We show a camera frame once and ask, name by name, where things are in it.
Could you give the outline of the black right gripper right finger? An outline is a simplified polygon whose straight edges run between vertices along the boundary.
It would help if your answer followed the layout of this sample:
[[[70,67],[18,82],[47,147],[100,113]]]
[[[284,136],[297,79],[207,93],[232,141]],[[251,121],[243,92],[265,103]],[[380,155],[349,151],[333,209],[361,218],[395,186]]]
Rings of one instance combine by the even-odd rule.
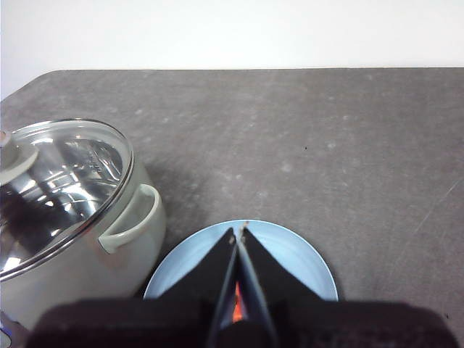
[[[456,347],[431,310],[398,302],[328,301],[287,271],[242,227],[241,296],[246,316],[278,347]]]

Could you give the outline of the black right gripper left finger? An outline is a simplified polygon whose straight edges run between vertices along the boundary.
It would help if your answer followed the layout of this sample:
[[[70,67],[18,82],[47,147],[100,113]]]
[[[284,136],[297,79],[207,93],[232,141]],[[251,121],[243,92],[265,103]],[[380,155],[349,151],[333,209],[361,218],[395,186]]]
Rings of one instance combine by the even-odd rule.
[[[237,243],[231,228],[152,299],[92,299],[41,316],[28,347],[203,347],[232,318]]]

